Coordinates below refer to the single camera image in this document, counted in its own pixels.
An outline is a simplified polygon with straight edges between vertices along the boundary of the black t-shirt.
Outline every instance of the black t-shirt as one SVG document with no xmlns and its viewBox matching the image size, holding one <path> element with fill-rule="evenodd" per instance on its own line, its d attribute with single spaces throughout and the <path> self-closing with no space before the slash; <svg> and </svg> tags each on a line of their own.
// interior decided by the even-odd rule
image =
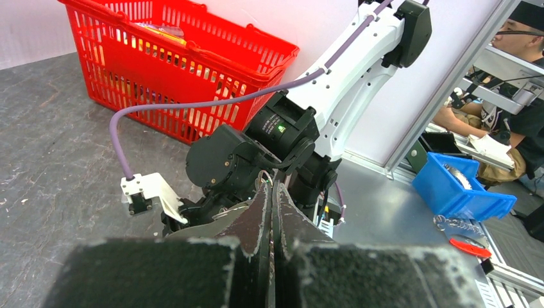
<svg viewBox="0 0 544 308">
<path fill-rule="evenodd" d="M 544 58 L 533 62 L 544 67 Z M 511 98 L 518 88 L 505 83 L 500 86 L 499 93 Z M 502 122 L 502 109 L 484 102 L 482 108 L 482 123 L 490 131 L 498 130 Z M 510 130 L 513 133 L 524 135 L 525 138 L 516 149 L 527 163 L 527 175 L 534 177 L 534 171 L 544 164 L 544 101 L 535 99 L 529 106 L 524 107 L 518 114 L 510 117 Z"/>
</svg>

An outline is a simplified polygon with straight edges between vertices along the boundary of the man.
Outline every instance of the man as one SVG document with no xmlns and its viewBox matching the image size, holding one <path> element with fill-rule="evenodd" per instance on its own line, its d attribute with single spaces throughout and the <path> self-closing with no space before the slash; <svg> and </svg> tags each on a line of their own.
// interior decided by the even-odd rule
<svg viewBox="0 0 544 308">
<path fill-rule="evenodd" d="M 544 8 L 521 2 L 500 30 L 533 32 L 534 35 L 496 35 L 492 44 L 506 53 L 544 67 Z M 499 93 L 509 98 L 516 91 L 517 88 L 506 83 L 499 88 Z M 497 131 L 506 114 L 488 102 L 468 103 L 461 111 L 467 115 L 454 114 L 451 108 L 443 107 L 433 121 L 459 135 L 483 137 Z M 508 155 L 514 161 L 514 169 L 508 172 L 481 162 L 478 176 L 486 185 L 510 182 L 526 173 L 533 178 L 535 170 L 544 164 L 544 101 L 536 99 L 518 114 L 511 115 L 509 125 L 512 149 Z"/>
</svg>

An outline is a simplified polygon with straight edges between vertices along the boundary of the gray floor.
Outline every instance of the gray floor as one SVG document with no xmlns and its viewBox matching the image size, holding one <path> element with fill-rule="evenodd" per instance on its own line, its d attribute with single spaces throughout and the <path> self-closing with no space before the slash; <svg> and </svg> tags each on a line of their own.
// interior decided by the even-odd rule
<svg viewBox="0 0 544 308">
<path fill-rule="evenodd" d="M 75 54 L 0 71 L 0 308 L 39 307 L 78 241 L 160 236 L 158 210 L 121 205 L 112 114 L 87 97 Z M 187 146 L 128 119 L 119 131 L 136 172 L 199 195 Z"/>
<path fill-rule="evenodd" d="M 514 209 L 529 214 L 544 200 L 518 182 L 492 187 L 490 191 L 512 194 L 518 198 Z M 544 243 L 533 239 L 523 227 L 523 223 L 507 215 L 505 218 L 490 219 L 485 223 L 506 264 L 524 273 L 544 280 Z"/>
</svg>

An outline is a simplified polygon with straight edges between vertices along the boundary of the black cap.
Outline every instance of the black cap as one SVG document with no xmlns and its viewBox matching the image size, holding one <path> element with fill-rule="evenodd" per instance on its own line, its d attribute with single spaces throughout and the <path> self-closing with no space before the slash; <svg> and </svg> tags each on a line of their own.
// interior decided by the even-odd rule
<svg viewBox="0 0 544 308">
<path fill-rule="evenodd" d="M 520 22 L 524 25 L 533 27 L 537 30 L 544 31 L 544 8 L 530 4 L 527 2 L 520 2 L 520 5 L 514 10 L 510 19 Z"/>
</svg>

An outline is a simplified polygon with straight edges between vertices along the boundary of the blue tray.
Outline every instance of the blue tray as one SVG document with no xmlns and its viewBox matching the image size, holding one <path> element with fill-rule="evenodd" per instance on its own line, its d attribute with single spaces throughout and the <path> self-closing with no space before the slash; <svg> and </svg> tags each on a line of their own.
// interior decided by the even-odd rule
<svg viewBox="0 0 544 308">
<path fill-rule="evenodd" d="M 472 189 L 463 188 L 445 164 L 464 174 Z M 476 160 L 428 153 L 427 163 L 412 185 L 436 215 L 477 221 L 503 218 L 514 207 L 516 197 L 487 192 L 476 180 L 478 167 Z"/>
</svg>

